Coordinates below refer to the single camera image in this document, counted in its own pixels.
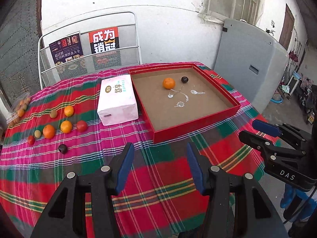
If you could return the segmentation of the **blue gloved right hand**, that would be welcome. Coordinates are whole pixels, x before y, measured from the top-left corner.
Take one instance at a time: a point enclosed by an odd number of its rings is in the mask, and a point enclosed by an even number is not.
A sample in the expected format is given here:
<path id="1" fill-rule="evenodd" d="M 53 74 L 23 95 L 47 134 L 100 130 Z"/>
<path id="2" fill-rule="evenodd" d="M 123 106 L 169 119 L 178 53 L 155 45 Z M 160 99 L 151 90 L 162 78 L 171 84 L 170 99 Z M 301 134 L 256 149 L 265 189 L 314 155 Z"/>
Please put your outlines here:
<path id="1" fill-rule="evenodd" d="M 308 192 L 303 192 L 286 184 L 280 207 L 284 209 L 284 224 L 307 222 L 316 210 L 316 186 Z"/>

